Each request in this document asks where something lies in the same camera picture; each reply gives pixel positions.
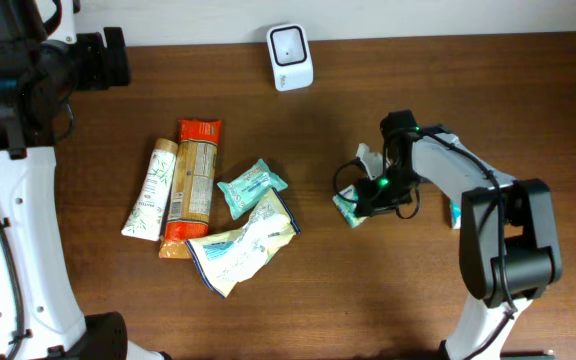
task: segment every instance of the teal and white packet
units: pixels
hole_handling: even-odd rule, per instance
[[[263,159],[259,159],[253,167],[232,182],[220,182],[217,186],[224,192],[232,219],[237,220],[257,205],[269,189],[282,191],[288,184],[270,171]]]

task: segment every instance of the red and brown package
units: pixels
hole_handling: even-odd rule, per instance
[[[190,259],[186,240],[208,235],[221,120],[179,122],[179,150],[159,257]]]

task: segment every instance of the brown wooden surface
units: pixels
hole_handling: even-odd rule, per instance
[[[121,312],[132,340],[175,359],[434,350],[466,296],[441,193],[424,186],[413,220],[382,216],[355,230],[331,201],[335,169],[359,142],[381,145],[389,111],[410,108],[498,169],[550,185],[564,276],[505,349],[576,359],[576,34],[314,42],[311,51],[313,85],[288,93],[274,89],[266,45],[255,44],[129,49],[132,85],[72,97],[77,128],[56,148],[55,191],[82,311]],[[174,139],[179,117],[222,119],[217,179],[263,157],[288,182],[282,196],[303,231],[227,300],[192,262],[158,259],[158,244],[120,235],[154,140]],[[243,222],[215,189],[211,231]]]

